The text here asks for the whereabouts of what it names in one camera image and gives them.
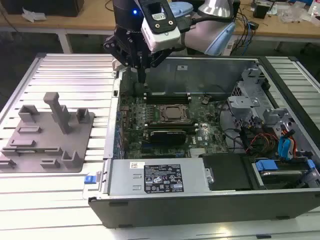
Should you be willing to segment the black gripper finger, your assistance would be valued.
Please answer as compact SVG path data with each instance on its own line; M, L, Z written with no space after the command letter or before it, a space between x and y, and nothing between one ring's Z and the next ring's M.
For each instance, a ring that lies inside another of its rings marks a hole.
M149 50L144 50L141 56L141 83L146 81L146 70L157 67L162 63L171 53L173 49L165 49L155 53L151 53Z
M126 34L123 38L114 34L104 42L103 47L122 65L134 68L137 71L139 83L142 82L141 59L131 34Z

